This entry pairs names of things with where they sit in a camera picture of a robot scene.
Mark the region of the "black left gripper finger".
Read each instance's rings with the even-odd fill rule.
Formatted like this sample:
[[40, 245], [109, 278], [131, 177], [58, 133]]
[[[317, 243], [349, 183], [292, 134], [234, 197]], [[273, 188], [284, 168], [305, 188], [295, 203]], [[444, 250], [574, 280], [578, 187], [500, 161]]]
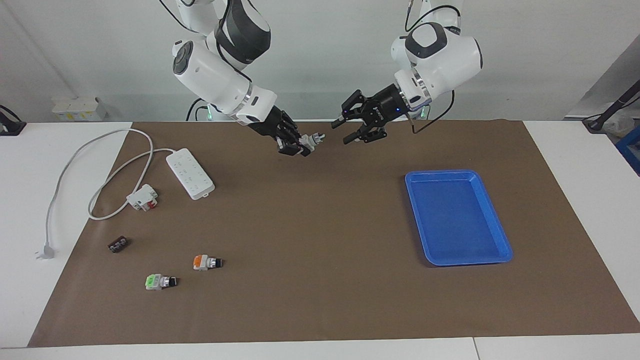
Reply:
[[387, 120], [362, 120], [362, 125], [357, 130], [343, 137], [343, 144], [348, 145], [354, 141], [365, 144], [378, 141], [387, 137]]
[[373, 96], [365, 96], [361, 89], [356, 89], [341, 105], [341, 113], [331, 122], [331, 128], [336, 129], [348, 120], [362, 120], [365, 129], [373, 129], [375, 117], [372, 115], [377, 100]]

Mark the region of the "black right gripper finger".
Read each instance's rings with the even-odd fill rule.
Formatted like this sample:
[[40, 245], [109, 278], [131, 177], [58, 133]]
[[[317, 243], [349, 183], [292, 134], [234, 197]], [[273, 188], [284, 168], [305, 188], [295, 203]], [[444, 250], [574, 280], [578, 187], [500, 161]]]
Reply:
[[302, 135], [295, 121], [283, 110], [279, 111], [279, 139], [285, 143], [300, 143]]
[[312, 136], [307, 134], [302, 135], [298, 142], [291, 142], [285, 139], [281, 139], [281, 137], [276, 137], [276, 143], [278, 144], [278, 153], [282, 155], [288, 155], [290, 157], [294, 157], [295, 155], [302, 155], [302, 157], [308, 157], [308, 155], [313, 152], [311, 150], [311, 140]]

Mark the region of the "white green selector switch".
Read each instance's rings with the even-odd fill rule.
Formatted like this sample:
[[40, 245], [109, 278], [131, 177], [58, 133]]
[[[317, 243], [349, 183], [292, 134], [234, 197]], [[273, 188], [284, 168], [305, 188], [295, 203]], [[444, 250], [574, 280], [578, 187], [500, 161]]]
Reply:
[[300, 137], [299, 143], [308, 152], [312, 153], [317, 148], [317, 146], [322, 144], [322, 142], [324, 141], [325, 137], [326, 137], [326, 134], [319, 133], [319, 132], [313, 133], [311, 135], [304, 134], [304, 135], [302, 135]]

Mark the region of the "white power strip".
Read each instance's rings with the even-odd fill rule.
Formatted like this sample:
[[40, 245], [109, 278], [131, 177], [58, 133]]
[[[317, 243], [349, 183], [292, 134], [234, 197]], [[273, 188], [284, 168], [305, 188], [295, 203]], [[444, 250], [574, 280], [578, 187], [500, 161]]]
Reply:
[[215, 183], [187, 148], [170, 153], [166, 162], [192, 200], [206, 198], [215, 190]]

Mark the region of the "blue plastic tray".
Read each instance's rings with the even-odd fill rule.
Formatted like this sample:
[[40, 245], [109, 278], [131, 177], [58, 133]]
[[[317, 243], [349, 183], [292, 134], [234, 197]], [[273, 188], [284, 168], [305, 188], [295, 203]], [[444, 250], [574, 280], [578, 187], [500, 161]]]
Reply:
[[411, 171], [404, 181], [430, 264], [456, 267], [512, 260], [514, 251], [476, 171]]

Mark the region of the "brown table mat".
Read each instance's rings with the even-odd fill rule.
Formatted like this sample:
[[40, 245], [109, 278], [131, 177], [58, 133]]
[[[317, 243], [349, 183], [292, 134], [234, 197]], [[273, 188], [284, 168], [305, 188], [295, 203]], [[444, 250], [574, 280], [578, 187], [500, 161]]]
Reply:
[[[158, 207], [88, 221], [31, 347], [640, 333], [525, 125], [406, 123], [370, 145], [331, 130], [308, 157], [279, 155], [235, 123], [138, 123], [186, 148], [215, 183], [192, 200], [153, 158]], [[503, 264], [426, 259], [405, 186], [412, 171], [476, 171], [513, 251]], [[119, 253], [108, 244], [130, 240]], [[195, 256], [222, 268], [194, 270]], [[178, 278], [146, 290], [146, 278]]]

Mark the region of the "white red circuit breaker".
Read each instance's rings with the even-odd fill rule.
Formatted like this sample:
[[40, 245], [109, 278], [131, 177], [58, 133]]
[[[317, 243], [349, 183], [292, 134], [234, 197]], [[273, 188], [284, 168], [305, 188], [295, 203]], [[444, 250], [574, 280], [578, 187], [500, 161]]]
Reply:
[[137, 211], [147, 212], [157, 204], [158, 193], [148, 184], [142, 185], [137, 191], [126, 196], [126, 202]]

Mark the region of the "white background box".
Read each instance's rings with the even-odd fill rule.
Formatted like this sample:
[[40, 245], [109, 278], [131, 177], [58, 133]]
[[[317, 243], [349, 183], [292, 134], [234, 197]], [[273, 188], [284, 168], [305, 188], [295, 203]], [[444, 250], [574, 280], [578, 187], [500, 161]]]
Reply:
[[108, 113], [95, 96], [60, 98], [54, 102], [52, 114], [61, 122], [102, 122]]

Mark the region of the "black stand pole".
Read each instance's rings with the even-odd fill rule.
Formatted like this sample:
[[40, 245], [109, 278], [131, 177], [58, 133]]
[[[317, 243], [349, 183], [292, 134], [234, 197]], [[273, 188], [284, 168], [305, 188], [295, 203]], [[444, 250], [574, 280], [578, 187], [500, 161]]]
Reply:
[[640, 100], [640, 79], [636, 80], [620, 98], [613, 102], [604, 112], [588, 116], [582, 120], [586, 130], [592, 134], [604, 134], [603, 127], [606, 121], [610, 120], [621, 109], [626, 109]]

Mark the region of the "blue crate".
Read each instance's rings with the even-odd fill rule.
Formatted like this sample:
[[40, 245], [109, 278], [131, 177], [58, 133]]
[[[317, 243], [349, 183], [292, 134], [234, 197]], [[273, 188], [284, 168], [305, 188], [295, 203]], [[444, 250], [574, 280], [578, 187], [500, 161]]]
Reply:
[[617, 148], [627, 164], [629, 164], [638, 177], [640, 177], [640, 125], [622, 137], [615, 144], [615, 148]]

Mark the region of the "black clamp base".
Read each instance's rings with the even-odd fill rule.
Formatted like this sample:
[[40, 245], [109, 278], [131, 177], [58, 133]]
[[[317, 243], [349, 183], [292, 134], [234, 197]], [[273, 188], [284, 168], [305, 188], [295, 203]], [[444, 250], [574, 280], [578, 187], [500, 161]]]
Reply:
[[0, 137], [18, 136], [26, 125], [14, 111], [0, 104]]

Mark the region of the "orange white push-button switch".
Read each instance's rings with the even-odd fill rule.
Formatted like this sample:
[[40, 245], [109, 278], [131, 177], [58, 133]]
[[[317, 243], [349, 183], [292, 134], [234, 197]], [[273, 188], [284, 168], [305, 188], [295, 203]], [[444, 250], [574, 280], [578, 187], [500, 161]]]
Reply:
[[192, 267], [195, 271], [210, 271], [219, 269], [224, 266], [224, 260], [218, 257], [211, 257], [207, 254], [201, 254], [194, 257]]

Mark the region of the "green switch with black knob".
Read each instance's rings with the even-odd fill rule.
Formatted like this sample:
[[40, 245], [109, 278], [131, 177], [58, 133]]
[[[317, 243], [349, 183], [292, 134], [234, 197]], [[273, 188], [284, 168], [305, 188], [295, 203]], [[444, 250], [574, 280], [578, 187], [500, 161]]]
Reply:
[[151, 274], [145, 280], [145, 289], [148, 291], [159, 291], [169, 289], [178, 285], [176, 276], [167, 276], [160, 273]]

